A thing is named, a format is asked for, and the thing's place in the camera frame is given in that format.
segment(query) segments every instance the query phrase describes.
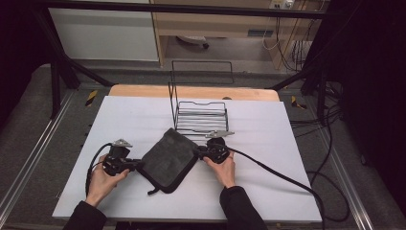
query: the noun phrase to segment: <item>sleeve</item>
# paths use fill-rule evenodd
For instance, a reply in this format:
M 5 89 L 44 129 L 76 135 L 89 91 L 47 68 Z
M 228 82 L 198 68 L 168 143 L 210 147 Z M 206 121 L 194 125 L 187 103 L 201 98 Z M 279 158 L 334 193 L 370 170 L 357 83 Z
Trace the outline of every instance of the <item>sleeve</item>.
M 63 230 L 102 230 L 107 217 L 97 208 L 81 201 Z
M 220 204 L 228 220 L 227 229 L 268 229 L 242 187 L 224 188 L 220 195 Z

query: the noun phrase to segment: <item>hand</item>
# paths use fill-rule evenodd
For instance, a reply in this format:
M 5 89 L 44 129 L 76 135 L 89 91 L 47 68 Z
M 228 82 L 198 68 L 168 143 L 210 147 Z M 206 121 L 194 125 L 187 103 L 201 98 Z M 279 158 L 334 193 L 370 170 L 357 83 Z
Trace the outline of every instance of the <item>hand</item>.
M 231 188 L 236 186 L 235 182 L 235 170 L 236 163 L 234 162 L 234 152 L 230 151 L 230 155 L 221 164 L 216 164 L 209 157 L 203 157 L 203 160 L 208 164 L 215 172 L 215 176 L 218 181 L 224 185 L 224 187 Z
M 105 156 L 106 155 L 101 156 L 99 162 L 102 162 Z M 117 186 L 117 184 L 127 177 L 128 173 L 129 170 L 125 170 L 118 175 L 111 176 L 104 171 L 102 163 L 98 164 L 96 169 L 92 172 L 89 194 L 84 201 L 94 207 L 97 207 L 100 202 Z

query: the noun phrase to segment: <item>black bag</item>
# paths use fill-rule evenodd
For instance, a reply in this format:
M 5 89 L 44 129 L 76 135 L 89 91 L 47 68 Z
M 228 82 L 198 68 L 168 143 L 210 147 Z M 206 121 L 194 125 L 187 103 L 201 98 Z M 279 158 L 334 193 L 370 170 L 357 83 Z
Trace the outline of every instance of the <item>black bag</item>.
M 143 156 L 144 166 L 137 169 L 155 187 L 148 194 L 155 194 L 159 190 L 166 194 L 175 191 L 197 161 L 197 156 L 193 154 L 196 148 L 196 143 L 173 128 L 166 131 L 162 139 Z

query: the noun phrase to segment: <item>white cabinet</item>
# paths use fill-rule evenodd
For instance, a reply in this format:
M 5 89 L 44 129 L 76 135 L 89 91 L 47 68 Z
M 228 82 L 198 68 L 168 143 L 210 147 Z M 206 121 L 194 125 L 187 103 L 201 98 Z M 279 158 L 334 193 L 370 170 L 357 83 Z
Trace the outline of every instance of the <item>white cabinet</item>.
M 147 0 L 105 1 L 148 3 Z M 158 61 L 150 12 L 65 9 L 50 9 L 50 12 L 70 58 Z

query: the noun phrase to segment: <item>wire dish rack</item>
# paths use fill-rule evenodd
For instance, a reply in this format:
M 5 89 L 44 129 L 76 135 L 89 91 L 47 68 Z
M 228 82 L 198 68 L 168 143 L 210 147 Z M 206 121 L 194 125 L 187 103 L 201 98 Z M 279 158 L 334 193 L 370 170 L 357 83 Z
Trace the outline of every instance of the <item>wire dish rack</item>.
M 210 61 L 187 61 L 187 63 L 210 63 Z M 234 82 L 231 62 L 217 61 L 230 65 L 227 82 L 215 84 L 230 84 Z M 202 82 L 176 81 L 174 63 L 169 82 L 169 98 L 172 109 L 174 129 L 193 141 L 206 141 L 206 135 L 213 131 L 229 130 L 227 108 L 224 102 L 197 103 L 192 101 L 178 101 L 177 84 L 197 84 Z

